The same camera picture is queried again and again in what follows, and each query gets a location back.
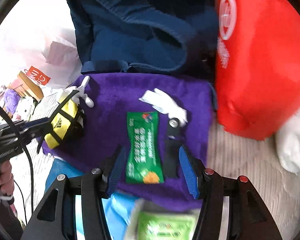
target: purple towel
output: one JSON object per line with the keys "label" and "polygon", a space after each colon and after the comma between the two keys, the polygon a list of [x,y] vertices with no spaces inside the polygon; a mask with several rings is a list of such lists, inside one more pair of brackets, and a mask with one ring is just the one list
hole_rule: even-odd
{"label": "purple towel", "polygon": [[[81,171],[88,172],[98,163],[113,154],[117,144],[130,149],[127,132],[127,112],[154,111],[151,105],[138,100],[146,90],[159,88],[187,110],[185,143],[189,150],[203,162],[206,160],[208,131],[211,123],[211,89],[207,81],[190,77],[175,78],[166,75],[140,73],[91,74],[85,92],[94,101],[89,108],[81,101],[87,116],[85,135],[74,142],[50,150],[44,143],[44,152],[57,155]],[[79,86],[80,76],[74,86]],[[161,163],[164,159],[168,116],[159,113],[158,148]],[[202,202],[193,200],[189,194],[182,170],[179,179],[166,179],[163,184],[125,183],[125,169],[118,189],[151,200],[172,211],[185,211],[201,207]]]}

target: red label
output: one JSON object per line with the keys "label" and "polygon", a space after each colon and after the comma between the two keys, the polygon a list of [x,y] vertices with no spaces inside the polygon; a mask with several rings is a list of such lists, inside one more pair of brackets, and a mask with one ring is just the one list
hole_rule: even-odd
{"label": "red label", "polygon": [[48,77],[47,75],[45,75],[44,73],[42,73],[39,69],[31,66],[31,68],[29,70],[26,70],[26,75],[31,78],[32,80],[34,80],[38,85],[46,85],[48,84],[48,82],[50,81],[50,77]]}

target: light green package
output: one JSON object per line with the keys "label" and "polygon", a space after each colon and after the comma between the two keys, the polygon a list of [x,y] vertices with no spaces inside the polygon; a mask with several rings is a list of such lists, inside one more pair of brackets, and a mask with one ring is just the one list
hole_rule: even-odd
{"label": "light green package", "polygon": [[141,212],[138,240],[190,240],[195,229],[191,215],[161,215]]}
{"label": "light green package", "polygon": [[127,127],[131,149],[126,168],[127,183],[163,183],[157,149],[158,112],[128,112]]}

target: black cable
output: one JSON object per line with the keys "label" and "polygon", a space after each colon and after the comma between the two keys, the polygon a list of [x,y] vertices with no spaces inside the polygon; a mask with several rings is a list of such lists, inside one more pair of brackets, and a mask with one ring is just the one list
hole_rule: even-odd
{"label": "black cable", "polygon": [[21,188],[19,187],[18,183],[17,183],[15,180],[13,180],[13,181],[14,181],[14,183],[18,186],[18,188],[19,188],[19,190],[20,190],[20,193],[21,193],[21,196],[22,196],[23,209],[25,210],[25,219],[26,219],[26,225],[27,225],[27,224],[28,224],[28,221],[27,221],[27,215],[26,215],[25,199],[24,199],[24,197],[23,197],[23,193],[22,193]]}
{"label": "black cable", "polygon": [[8,116],[8,114],[0,107],[0,116],[7,122],[7,124],[10,126],[10,128],[12,129],[12,131],[14,132],[14,134],[17,136],[18,141],[21,145],[21,147],[23,148],[23,150],[25,151],[28,161],[29,161],[29,165],[30,165],[30,177],[31,177],[31,214],[33,214],[33,195],[34,195],[34,175],[33,175],[33,165],[32,165],[32,160],[31,160],[31,156],[28,152],[28,149],[26,147],[26,144],[24,143],[18,129],[16,128],[15,124],[13,123],[13,121],[10,119],[10,117]]}

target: dark blue bag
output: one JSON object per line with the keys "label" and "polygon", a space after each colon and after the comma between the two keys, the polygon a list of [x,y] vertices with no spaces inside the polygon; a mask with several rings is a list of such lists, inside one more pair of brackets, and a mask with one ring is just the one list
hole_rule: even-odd
{"label": "dark blue bag", "polygon": [[214,0],[67,0],[82,73],[175,73],[217,47]]}

